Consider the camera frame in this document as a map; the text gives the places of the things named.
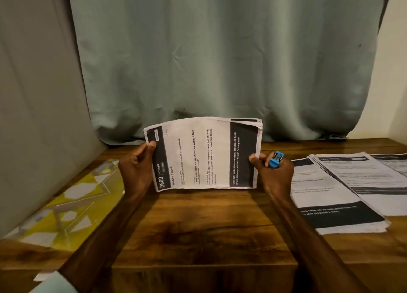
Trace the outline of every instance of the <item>beige wall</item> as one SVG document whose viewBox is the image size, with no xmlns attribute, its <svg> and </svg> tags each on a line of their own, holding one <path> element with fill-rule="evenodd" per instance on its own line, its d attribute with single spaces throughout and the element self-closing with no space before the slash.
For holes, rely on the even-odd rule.
<svg viewBox="0 0 407 293">
<path fill-rule="evenodd" d="M 67 0 L 0 0 L 0 236 L 105 149 L 68 9 Z"/>
<path fill-rule="evenodd" d="M 369 96 L 350 138 L 407 144 L 407 0 L 389 0 L 380 28 Z"/>
</svg>

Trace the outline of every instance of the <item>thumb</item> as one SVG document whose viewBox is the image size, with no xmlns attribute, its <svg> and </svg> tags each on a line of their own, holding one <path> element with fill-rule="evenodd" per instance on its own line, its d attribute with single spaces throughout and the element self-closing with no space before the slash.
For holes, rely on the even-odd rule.
<svg viewBox="0 0 407 293">
<path fill-rule="evenodd" d="M 157 146 L 156 141 L 150 141 L 149 145 L 147 145 L 147 148 L 145 151 L 145 158 L 144 158 L 145 161 L 147 161 L 147 162 L 153 161 L 153 153 L 155 151 L 156 146 Z"/>
<path fill-rule="evenodd" d="M 260 171 L 262 168 L 264 168 L 263 163 L 261 162 L 260 159 L 256 157 L 255 154 L 251 154 L 249 156 L 249 161 L 254 165 L 254 167 L 257 169 L 257 171 Z"/>
</svg>

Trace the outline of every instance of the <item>curtain fold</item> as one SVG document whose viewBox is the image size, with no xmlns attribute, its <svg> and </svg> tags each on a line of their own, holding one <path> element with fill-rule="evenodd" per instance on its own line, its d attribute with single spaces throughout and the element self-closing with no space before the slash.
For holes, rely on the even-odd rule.
<svg viewBox="0 0 407 293">
<path fill-rule="evenodd" d="M 99 138 L 193 116 L 263 119 L 265 140 L 346 135 L 383 0 L 70 0 Z"/>
</svg>

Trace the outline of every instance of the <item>small blue plastic device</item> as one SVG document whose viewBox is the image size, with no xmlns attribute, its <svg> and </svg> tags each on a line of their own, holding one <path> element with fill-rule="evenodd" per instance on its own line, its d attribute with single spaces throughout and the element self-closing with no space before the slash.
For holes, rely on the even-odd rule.
<svg viewBox="0 0 407 293">
<path fill-rule="evenodd" d="M 282 160 L 283 157 L 284 157 L 283 153 L 280 153 L 280 152 L 276 151 L 274 153 L 273 158 L 270 159 L 270 161 L 269 161 L 270 167 L 272 167 L 274 169 L 277 169 L 279 164 L 280 164 L 280 161 Z"/>
</svg>

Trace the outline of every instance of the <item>forearm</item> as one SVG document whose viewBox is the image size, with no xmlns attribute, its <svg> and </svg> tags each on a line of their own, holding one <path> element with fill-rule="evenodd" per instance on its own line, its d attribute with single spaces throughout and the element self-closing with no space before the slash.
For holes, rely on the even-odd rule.
<svg viewBox="0 0 407 293">
<path fill-rule="evenodd" d="M 308 272 L 321 292 L 370 292 L 306 221 L 290 198 L 270 196 Z"/>
<path fill-rule="evenodd" d="M 90 290 L 105 261 L 113 253 L 126 225 L 137 210 L 144 193 L 139 197 L 123 197 L 99 227 L 69 257 L 59 269 L 79 293 Z"/>
</svg>

